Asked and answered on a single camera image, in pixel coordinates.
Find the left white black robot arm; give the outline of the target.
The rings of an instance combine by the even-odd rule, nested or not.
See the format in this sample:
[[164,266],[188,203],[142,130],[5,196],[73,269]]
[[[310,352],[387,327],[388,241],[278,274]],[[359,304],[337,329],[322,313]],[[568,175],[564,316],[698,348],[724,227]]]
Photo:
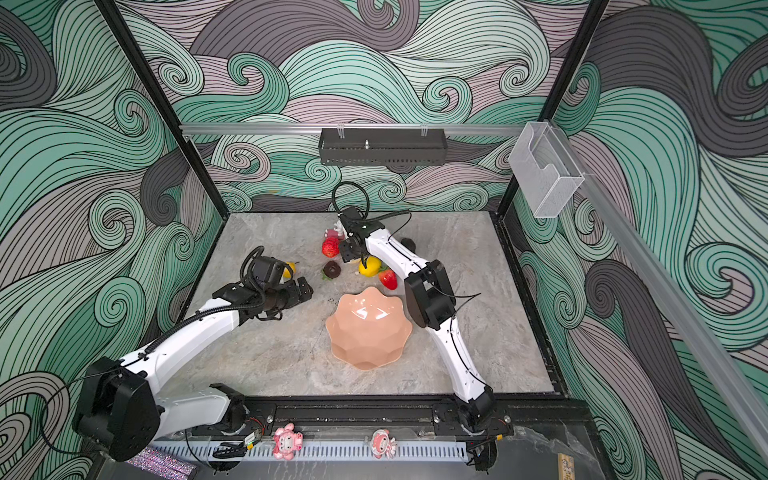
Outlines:
[[249,417],[245,397],[221,383],[197,393],[166,396],[164,386],[217,339],[247,321],[278,321],[309,301],[313,289],[261,246],[243,261],[239,279],[216,290],[190,317],[118,360],[102,357],[86,371],[73,429],[116,461],[154,440],[200,426],[237,435]]

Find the yellow fake lemon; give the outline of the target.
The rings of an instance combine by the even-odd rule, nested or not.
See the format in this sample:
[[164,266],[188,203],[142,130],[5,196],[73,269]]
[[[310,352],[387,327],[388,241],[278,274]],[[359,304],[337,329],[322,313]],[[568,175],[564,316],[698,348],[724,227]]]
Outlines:
[[361,260],[358,265],[358,273],[365,277],[374,277],[379,274],[382,268],[382,262],[375,256],[368,256]]

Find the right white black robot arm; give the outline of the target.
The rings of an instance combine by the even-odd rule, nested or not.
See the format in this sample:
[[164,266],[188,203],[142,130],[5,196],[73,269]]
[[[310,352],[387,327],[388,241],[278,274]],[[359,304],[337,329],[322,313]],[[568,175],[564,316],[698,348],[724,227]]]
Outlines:
[[447,271],[438,260],[427,261],[398,241],[383,224],[390,212],[370,215],[370,197],[352,181],[341,181],[332,190],[331,205],[345,239],[342,260],[359,259],[362,264],[377,258],[404,284],[411,319],[428,331],[443,360],[455,395],[459,422],[471,435],[483,433],[496,407],[493,388],[475,367],[462,338],[457,314],[459,299],[469,303],[476,296],[454,293]]

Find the red fake apple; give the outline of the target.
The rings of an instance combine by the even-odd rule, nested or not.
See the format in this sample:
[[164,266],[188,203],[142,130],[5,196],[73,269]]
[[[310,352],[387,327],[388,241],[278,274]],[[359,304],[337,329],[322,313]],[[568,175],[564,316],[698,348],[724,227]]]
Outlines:
[[337,237],[327,237],[324,239],[321,252],[328,258],[335,258],[340,255],[341,240]]

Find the pink scalloped fruit bowl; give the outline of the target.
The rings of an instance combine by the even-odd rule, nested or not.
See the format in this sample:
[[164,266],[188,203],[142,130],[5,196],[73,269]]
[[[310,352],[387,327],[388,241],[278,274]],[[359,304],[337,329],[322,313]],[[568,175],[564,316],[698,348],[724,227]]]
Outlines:
[[342,295],[325,324],[333,356],[362,371],[399,360],[413,331],[401,299],[376,287]]

